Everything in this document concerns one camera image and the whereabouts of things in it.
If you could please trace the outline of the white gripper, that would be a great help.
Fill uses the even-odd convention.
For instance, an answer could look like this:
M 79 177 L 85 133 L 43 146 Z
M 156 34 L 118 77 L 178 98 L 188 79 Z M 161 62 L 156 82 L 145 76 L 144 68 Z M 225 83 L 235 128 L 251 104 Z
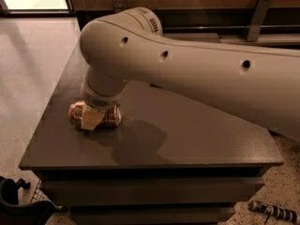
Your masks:
M 82 129 L 94 130 L 105 116 L 107 109 L 115 106 L 120 94 L 115 96 L 104 96 L 95 92 L 87 82 L 82 83 L 82 100 L 88 105 L 83 106 L 82 110 Z

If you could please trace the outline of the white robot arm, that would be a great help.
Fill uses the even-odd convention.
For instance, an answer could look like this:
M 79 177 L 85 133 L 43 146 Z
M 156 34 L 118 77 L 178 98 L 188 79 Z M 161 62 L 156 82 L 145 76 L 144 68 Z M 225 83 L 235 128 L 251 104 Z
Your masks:
M 130 81 L 151 83 L 300 141 L 300 53 L 164 37 L 154 12 L 135 7 L 89 22 L 82 96 L 114 106 Z

